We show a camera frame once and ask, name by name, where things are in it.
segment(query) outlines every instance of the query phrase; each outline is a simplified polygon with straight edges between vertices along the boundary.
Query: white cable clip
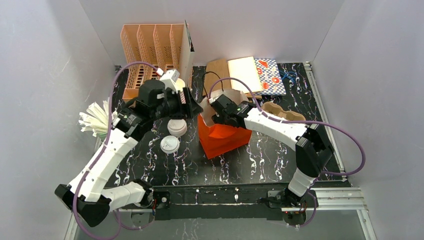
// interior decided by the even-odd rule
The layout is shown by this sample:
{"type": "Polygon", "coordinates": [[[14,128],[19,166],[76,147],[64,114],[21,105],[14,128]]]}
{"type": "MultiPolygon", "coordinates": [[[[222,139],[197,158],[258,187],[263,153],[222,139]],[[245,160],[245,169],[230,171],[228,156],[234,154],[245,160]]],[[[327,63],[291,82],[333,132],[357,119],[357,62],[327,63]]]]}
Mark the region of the white cable clip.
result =
{"type": "Polygon", "coordinates": [[[90,168],[86,167],[86,168],[84,169],[84,173],[85,173],[85,172],[91,173],[91,172],[92,172],[92,170],[91,170],[90,168]]]}
{"type": "Polygon", "coordinates": [[[157,74],[159,77],[162,77],[162,75],[164,74],[164,71],[163,71],[160,67],[158,67],[158,68],[157,68],[157,70],[156,70],[156,74],[157,74]]]}

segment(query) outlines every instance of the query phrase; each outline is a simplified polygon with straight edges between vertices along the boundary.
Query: white paper cup lid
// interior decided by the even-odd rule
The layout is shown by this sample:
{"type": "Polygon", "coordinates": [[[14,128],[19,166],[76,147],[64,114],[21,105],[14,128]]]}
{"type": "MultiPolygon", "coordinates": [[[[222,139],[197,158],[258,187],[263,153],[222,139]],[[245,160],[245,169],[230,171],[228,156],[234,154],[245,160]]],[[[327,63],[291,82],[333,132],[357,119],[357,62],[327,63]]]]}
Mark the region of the white paper cup lid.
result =
{"type": "Polygon", "coordinates": [[[175,136],[166,136],[160,141],[160,149],[166,154],[175,153],[180,147],[180,141],[175,136]]]}
{"type": "Polygon", "coordinates": [[[168,130],[172,136],[181,137],[187,132],[187,123],[184,119],[171,119],[168,122],[168,130]]]}

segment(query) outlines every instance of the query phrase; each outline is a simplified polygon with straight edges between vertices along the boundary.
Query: gray wall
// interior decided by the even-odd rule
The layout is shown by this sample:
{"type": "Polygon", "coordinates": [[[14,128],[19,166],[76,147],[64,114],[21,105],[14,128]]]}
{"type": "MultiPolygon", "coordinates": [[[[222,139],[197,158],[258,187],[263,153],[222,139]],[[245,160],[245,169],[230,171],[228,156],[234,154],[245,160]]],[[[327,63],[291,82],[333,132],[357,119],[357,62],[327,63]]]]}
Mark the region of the gray wall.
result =
{"type": "Polygon", "coordinates": [[[255,56],[314,59],[344,0],[80,0],[115,65],[124,24],[190,24],[195,64],[255,56]]]}
{"type": "Polygon", "coordinates": [[[79,112],[113,75],[78,0],[0,1],[1,239],[63,239],[70,212],[54,190],[91,158],[79,112]]]}
{"type": "MultiPolygon", "coordinates": [[[[379,239],[423,239],[424,2],[347,0],[313,61],[329,120],[354,133],[379,239]]],[[[357,148],[337,136],[347,170],[357,148]]]]}

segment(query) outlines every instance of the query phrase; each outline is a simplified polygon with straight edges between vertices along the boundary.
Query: cup lid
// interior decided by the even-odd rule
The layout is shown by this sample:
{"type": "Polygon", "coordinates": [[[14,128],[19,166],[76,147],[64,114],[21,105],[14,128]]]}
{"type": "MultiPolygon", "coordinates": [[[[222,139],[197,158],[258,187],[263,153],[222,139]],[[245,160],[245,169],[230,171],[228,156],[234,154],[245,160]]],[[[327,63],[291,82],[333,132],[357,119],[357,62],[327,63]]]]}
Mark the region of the cup lid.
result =
{"type": "Polygon", "coordinates": [[[160,141],[160,149],[166,154],[175,153],[180,147],[180,141],[175,136],[166,136],[160,141]]]}

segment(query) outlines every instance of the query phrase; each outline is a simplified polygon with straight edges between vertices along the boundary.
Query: black cable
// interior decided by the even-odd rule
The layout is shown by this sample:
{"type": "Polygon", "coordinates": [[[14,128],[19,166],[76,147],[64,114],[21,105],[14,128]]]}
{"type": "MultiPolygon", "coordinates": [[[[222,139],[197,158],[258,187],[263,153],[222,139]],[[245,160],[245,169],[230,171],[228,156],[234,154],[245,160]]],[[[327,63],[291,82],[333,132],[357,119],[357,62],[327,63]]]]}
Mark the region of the black cable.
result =
{"type": "MultiPolygon", "coordinates": [[[[201,76],[201,78],[203,79],[203,89],[204,89],[204,92],[205,92],[205,94],[206,94],[206,97],[207,98],[209,98],[209,96],[208,96],[208,91],[206,90],[206,87],[205,87],[205,76],[206,76],[206,74],[215,74],[217,77],[218,77],[218,79],[221,79],[221,77],[216,73],[216,72],[214,72],[214,71],[206,71],[205,73],[203,73],[203,75],[201,76]]],[[[221,90],[224,92],[224,84],[223,84],[223,81],[221,81],[221,90]]]]}

